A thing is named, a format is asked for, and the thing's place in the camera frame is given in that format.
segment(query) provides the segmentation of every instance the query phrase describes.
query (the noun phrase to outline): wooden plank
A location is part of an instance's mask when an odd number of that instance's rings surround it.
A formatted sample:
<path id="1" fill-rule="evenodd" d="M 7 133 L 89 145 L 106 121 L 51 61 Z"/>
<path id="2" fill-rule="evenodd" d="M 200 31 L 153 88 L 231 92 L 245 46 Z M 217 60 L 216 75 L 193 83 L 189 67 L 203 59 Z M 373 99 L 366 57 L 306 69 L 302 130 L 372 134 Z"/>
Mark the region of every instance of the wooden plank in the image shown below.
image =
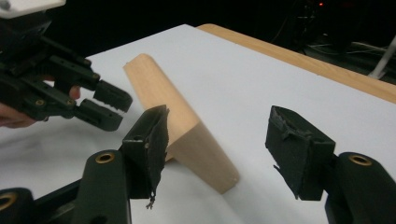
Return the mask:
<path id="1" fill-rule="evenodd" d="M 236 168 L 160 66 L 140 54 L 124 70 L 145 109 L 167 105 L 170 110 L 167 159 L 187 166 L 219 193 L 231 189 L 239 181 Z"/>

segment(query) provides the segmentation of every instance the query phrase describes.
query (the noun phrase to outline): finger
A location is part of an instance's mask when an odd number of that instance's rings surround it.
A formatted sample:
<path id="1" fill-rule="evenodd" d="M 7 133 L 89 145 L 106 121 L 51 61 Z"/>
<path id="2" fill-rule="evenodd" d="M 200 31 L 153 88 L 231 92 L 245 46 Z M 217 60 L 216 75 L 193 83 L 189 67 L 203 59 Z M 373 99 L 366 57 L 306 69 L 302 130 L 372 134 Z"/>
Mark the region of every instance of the finger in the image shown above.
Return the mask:
<path id="1" fill-rule="evenodd" d="M 16 129 L 16 128 L 26 128 L 31 126 L 32 124 L 36 123 L 34 119 L 26 119 L 26 120 L 10 120 L 9 122 L 4 122 L 0 125 L 0 127 L 8 127 L 11 129 Z"/>
<path id="2" fill-rule="evenodd" d="M 27 127 L 34 123 L 35 120 L 29 116 L 10 106 L 0 104 L 0 127 L 19 128 Z"/>
<path id="3" fill-rule="evenodd" d="M 74 100 L 79 99 L 79 97 L 81 96 L 81 92 L 80 92 L 80 86 L 73 86 L 70 89 L 69 95 L 71 98 L 73 98 Z"/>

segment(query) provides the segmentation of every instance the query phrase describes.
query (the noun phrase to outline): white table surface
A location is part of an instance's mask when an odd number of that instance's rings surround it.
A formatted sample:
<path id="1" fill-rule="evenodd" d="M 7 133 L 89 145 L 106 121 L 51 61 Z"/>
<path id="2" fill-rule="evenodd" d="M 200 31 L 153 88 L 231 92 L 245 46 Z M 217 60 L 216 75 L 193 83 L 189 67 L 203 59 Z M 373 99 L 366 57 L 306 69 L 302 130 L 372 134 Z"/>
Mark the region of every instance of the white table surface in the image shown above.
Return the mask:
<path id="1" fill-rule="evenodd" d="M 321 202 L 295 200 L 273 167 L 264 145 L 271 105 L 294 110 L 329 135 L 335 154 L 368 155 L 396 177 L 395 104 L 181 25 L 90 57 L 93 70 L 134 97 L 117 131 L 63 118 L 0 128 L 0 189 L 24 187 L 41 197 L 81 178 L 91 154 L 118 149 L 143 112 L 122 69 L 140 53 L 169 76 L 241 178 L 221 195 L 188 168 L 167 163 L 154 208 L 131 201 L 133 223 L 327 223 L 326 193 Z"/>

